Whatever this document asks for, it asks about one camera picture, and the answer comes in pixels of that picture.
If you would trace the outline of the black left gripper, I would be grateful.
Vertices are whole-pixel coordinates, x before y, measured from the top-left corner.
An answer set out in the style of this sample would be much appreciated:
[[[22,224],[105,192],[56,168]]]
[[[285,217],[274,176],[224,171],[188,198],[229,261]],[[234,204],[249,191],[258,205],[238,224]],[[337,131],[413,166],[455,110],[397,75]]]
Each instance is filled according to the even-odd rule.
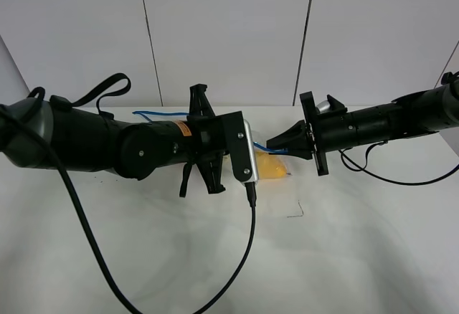
[[[209,194],[225,190],[222,185],[223,158],[229,156],[234,177],[242,184],[250,181],[250,138],[240,111],[216,115],[205,94],[207,86],[190,87],[186,125],[191,131],[186,147],[180,197],[186,196],[193,166],[197,166]]]

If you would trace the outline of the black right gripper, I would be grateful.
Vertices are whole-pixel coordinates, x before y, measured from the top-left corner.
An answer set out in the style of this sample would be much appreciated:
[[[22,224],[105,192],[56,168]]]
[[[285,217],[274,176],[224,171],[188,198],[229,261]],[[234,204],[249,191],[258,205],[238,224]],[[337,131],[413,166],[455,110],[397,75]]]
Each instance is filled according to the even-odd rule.
[[[270,150],[283,151],[288,156],[311,159],[313,155],[319,176],[328,175],[322,120],[347,113],[347,107],[331,95],[327,95],[331,110],[324,114],[316,112],[316,103],[312,92],[300,94],[304,120],[299,120],[291,128],[266,141]]]

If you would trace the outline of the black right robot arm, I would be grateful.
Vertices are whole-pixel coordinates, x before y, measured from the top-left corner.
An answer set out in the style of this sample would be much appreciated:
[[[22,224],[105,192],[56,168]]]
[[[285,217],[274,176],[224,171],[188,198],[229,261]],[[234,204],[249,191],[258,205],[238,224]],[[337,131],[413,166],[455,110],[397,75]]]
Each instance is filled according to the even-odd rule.
[[[350,111],[329,95],[317,104],[312,92],[300,95],[304,118],[266,142],[270,150],[316,162],[328,174],[328,152],[416,138],[458,127],[458,74],[446,72],[435,89],[414,92],[388,104]]]

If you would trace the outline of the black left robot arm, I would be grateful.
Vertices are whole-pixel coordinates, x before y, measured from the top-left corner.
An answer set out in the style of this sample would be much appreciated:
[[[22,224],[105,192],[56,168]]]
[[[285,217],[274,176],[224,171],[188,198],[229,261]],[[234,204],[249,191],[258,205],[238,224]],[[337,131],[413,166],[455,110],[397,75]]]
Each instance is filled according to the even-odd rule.
[[[75,102],[35,88],[12,105],[1,107],[1,151],[22,168],[51,168],[47,153],[37,143],[17,131],[13,122],[23,123],[41,137],[70,171],[109,171],[126,179],[142,180],[165,166],[182,164],[180,196],[185,196],[187,181],[197,167],[207,191],[224,191],[221,182],[225,156],[241,183],[258,179],[255,152],[249,125],[241,112],[216,115],[205,95],[206,86],[190,89],[189,111],[182,120],[127,123],[112,113],[90,113],[83,106],[104,97],[126,94],[131,86],[113,90],[126,80],[117,73]]]

